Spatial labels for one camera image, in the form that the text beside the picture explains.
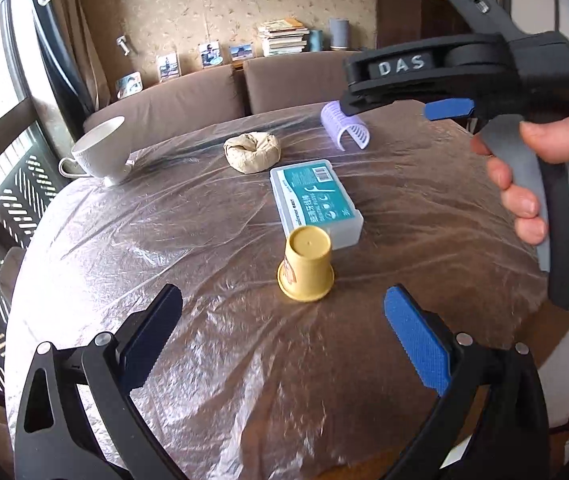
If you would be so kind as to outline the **person's right hand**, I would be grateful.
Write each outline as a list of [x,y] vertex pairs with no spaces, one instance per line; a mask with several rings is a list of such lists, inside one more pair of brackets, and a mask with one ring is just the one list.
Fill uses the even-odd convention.
[[538,246],[548,240],[549,220],[543,173],[569,168],[569,118],[549,124],[520,122],[513,146],[497,145],[497,136],[484,131],[471,148],[487,158],[487,174],[500,191],[502,205],[515,215],[514,229],[524,243]]

